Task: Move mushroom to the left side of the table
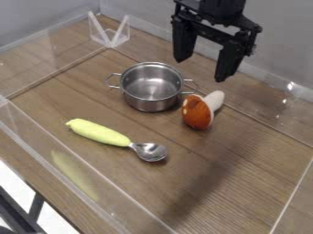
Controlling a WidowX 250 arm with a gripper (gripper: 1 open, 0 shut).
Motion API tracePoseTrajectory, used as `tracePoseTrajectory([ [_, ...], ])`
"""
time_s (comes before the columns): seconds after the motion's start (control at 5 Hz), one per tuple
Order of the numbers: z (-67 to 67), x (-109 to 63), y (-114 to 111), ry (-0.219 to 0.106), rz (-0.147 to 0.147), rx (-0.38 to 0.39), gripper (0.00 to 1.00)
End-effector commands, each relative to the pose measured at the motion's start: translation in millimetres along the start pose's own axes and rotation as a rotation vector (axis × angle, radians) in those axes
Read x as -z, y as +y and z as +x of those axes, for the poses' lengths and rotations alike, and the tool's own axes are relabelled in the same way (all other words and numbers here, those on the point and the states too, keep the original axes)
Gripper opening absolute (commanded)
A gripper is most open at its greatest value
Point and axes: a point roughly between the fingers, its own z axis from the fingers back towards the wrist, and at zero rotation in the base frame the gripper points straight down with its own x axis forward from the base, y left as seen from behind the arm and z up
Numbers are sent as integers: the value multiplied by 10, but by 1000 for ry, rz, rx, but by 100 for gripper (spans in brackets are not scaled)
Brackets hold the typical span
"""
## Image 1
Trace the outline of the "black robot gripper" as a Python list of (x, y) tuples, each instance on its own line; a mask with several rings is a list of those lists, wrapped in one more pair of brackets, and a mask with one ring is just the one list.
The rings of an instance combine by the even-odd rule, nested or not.
[(252, 54), (262, 27), (245, 15), (246, 0), (174, 0), (173, 46), (177, 62), (194, 51), (195, 40), (203, 37), (222, 45), (215, 81), (231, 77), (245, 56)]

